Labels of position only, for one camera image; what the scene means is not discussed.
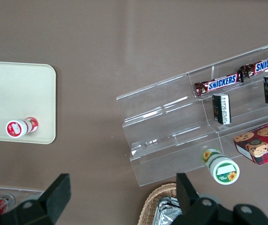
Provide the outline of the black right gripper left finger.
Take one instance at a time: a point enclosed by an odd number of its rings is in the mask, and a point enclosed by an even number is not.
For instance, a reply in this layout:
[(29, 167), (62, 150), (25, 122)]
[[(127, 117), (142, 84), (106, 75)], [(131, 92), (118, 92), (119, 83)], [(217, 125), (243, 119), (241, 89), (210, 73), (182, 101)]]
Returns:
[(9, 225), (54, 225), (71, 199), (70, 174), (60, 174), (39, 198), (28, 199), (7, 213)]

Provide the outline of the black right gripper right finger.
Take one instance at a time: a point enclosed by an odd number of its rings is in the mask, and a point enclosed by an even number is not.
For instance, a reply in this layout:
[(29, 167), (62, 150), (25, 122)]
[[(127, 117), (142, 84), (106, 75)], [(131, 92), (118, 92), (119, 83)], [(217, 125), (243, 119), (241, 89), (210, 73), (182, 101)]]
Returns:
[(183, 215), (218, 215), (216, 199), (209, 194), (198, 194), (185, 173), (177, 173), (176, 189)]

